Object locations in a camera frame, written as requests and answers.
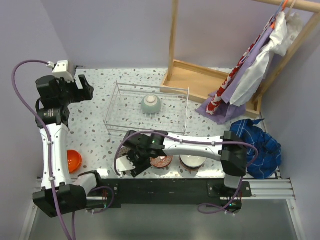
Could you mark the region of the red patterned bowl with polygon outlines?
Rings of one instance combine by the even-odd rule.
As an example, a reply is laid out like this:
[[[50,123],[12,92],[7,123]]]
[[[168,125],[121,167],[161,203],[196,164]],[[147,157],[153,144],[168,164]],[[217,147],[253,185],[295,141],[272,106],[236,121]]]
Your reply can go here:
[[[173,160],[173,156],[159,156],[157,158],[150,158],[150,164],[158,169],[168,167]]]

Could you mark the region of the pale green bowl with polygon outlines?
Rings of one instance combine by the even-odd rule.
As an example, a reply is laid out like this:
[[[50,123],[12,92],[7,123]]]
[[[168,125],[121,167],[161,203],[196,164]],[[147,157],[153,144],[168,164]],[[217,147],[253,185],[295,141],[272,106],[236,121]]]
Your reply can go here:
[[[144,113],[155,114],[160,112],[162,102],[160,98],[154,94],[146,95],[141,101],[141,109]]]

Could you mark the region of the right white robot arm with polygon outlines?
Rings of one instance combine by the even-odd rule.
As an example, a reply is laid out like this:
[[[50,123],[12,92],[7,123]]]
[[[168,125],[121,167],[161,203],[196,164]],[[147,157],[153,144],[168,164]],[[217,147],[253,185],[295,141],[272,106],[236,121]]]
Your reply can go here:
[[[193,156],[212,159],[221,162],[223,192],[233,197],[241,190],[240,182],[246,175],[246,146],[230,131],[225,131],[222,136],[195,137],[166,131],[130,130],[122,143],[129,152],[115,161],[114,168],[120,173],[130,171],[133,177],[150,168],[151,158]]]

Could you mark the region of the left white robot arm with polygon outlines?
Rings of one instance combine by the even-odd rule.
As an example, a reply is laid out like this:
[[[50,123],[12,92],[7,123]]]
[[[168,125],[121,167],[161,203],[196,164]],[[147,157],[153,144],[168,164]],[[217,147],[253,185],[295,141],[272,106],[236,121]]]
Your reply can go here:
[[[66,141],[69,132],[70,104],[93,99],[94,88],[79,75],[82,88],[75,81],[47,75],[36,80],[40,95],[35,119],[43,145],[41,190],[32,195],[33,202],[48,217],[86,209],[87,196],[99,196],[104,190],[96,170],[82,173],[72,181],[68,167]]]

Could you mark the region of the clear wire dish rack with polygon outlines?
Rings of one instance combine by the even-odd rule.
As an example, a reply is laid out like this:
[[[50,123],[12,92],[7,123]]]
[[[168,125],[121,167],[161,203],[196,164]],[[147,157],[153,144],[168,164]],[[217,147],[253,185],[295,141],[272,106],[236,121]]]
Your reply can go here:
[[[184,135],[189,88],[116,82],[104,124],[109,133],[158,130]]]

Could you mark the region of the orange plastic bowl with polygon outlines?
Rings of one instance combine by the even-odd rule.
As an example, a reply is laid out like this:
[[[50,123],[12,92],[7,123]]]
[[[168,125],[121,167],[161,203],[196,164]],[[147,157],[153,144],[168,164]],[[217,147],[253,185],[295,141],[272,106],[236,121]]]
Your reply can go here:
[[[81,154],[73,149],[67,150],[67,164],[69,173],[76,172],[82,165],[82,156]]]

